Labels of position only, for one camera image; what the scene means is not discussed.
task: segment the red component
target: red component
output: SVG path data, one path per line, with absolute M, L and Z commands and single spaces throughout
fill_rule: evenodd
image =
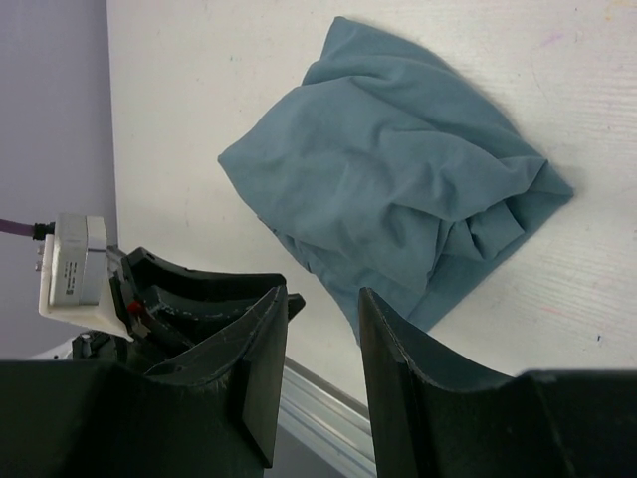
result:
M 143 312 L 143 304 L 140 301 L 132 301 L 126 306 L 126 309 L 134 316 L 138 316 Z

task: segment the fabric fold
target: fabric fold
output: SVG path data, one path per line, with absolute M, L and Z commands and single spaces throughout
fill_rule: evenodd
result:
M 429 329 L 572 194 L 442 60 L 344 18 L 219 161 L 356 333 L 362 287 Z

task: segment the white surface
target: white surface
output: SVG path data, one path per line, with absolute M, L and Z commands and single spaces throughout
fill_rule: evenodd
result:
M 288 356 L 364 401 L 349 325 L 217 164 L 300 83 L 332 18 L 344 15 L 440 55 L 576 189 L 432 335 L 509 373 L 637 366 L 635 7 L 629 0 L 110 0 L 120 245 L 143 245 L 193 268 L 284 273 L 308 300 L 291 325 Z

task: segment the black plastic part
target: black plastic part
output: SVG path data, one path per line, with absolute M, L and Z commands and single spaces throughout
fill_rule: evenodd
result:
M 0 363 L 0 476 L 263 476 L 287 303 L 285 286 L 267 291 L 146 376 L 94 359 Z
M 40 222 L 33 225 L 34 241 L 44 241 L 47 238 L 47 234 L 54 234 L 56 232 L 56 223 L 50 222 L 49 224 L 42 224 Z
M 138 248 L 122 258 L 110 284 L 117 315 L 131 334 L 178 355 L 236 321 L 286 279 L 193 271 Z M 301 296 L 290 295 L 290 319 L 304 305 Z
M 378 477 L 625 477 L 637 371 L 510 378 L 463 358 L 363 289 L 360 336 Z

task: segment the teal cloth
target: teal cloth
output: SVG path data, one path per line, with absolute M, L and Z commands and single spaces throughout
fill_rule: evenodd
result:
M 572 195 L 438 57 L 340 17 L 219 161 L 356 334 L 360 288 L 427 331 Z

